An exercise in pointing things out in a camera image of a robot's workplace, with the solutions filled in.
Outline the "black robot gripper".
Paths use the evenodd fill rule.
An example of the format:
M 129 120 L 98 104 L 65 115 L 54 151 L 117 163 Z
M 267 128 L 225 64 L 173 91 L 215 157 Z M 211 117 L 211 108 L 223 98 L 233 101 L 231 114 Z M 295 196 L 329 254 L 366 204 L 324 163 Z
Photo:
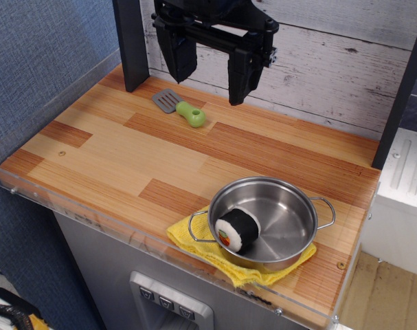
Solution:
M 229 103 L 241 105 L 275 61 L 279 25 L 251 1 L 156 1 L 151 15 L 169 74 L 177 83 L 196 69 L 196 44 L 229 54 Z

